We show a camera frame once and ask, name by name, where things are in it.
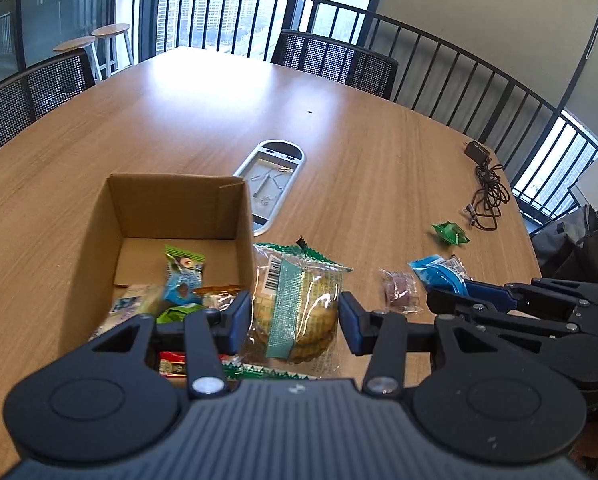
stool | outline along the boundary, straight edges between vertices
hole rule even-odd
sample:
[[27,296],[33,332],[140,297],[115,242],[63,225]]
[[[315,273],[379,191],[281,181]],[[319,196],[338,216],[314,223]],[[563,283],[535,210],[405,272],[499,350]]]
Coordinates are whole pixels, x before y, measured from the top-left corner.
[[[129,29],[130,25],[127,23],[112,23],[111,25],[104,25],[103,27],[96,28],[92,31],[92,36],[104,40],[106,47],[106,78],[112,75],[112,65],[114,65],[115,71],[119,70],[119,58],[116,54],[116,37],[119,34],[124,35],[125,49],[128,52],[128,60],[130,60],[130,65],[134,65],[134,59],[132,58],[132,47],[130,46],[130,35],[128,34]],[[110,59],[111,48],[114,59]]]
[[61,52],[67,52],[69,50],[74,50],[75,48],[84,48],[86,52],[90,51],[90,56],[92,57],[92,75],[94,76],[95,81],[103,81],[101,70],[99,70],[98,66],[98,58],[96,57],[95,41],[96,38],[94,36],[75,38],[74,40],[68,40],[58,44],[53,48],[53,51],[60,54]]

black chair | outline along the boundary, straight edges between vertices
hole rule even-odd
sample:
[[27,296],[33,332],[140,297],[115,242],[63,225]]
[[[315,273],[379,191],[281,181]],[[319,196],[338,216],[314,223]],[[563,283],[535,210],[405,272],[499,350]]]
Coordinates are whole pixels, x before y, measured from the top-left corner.
[[82,48],[46,59],[0,82],[0,147],[75,95],[94,86]]
[[390,99],[398,63],[391,57],[316,34],[282,30],[272,63]]

table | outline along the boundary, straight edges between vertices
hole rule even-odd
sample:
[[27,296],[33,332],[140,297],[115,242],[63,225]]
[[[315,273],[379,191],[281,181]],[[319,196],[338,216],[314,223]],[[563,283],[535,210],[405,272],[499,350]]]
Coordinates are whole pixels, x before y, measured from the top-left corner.
[[[266,139],[306,162],[258,241],[308,243],[354,272],[345,288],[382,306],[378,267],[449,256],[432,223],[461,220],[478,184],[467,138],[405,107],[314,75],[177,48],[130,67],[32,124],[0,150],[0,474],[16,453],[2,424],[14,383],[59,355],[61,314],[96,192],[113,172],[232,174]],[[455,248],[477,280],[539,276],[514,200],[496,232]],[[411,316],[431,322],[424,312]],[[344,345],[343,338],[338,344]],[[345,354],[360,380],[367,358]],[[407,378],[429,373],[409,357]]]

barcode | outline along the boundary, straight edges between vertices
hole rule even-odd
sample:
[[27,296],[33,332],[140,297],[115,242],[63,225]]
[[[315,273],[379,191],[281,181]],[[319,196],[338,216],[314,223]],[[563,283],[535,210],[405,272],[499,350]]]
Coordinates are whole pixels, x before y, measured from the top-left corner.
[[270,255],[268,260],[268,273],[264,283],[264,291],[268,294],[276,294],[279,288],[279,272],[281,272],[281,258]]

silver bolt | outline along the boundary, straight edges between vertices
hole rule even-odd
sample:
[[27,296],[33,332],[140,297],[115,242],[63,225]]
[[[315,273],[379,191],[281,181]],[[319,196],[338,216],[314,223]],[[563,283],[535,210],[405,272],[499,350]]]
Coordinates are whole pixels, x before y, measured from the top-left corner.
[[192,389],[198,394],[212,395],[220,392],[225,387],[225,383],[218,377],[199,377],[192,383]]
[[375,395],[385,395],[394,392],[399,387],[399,384],[392,377],[381,376],[373,377],[365,386]]

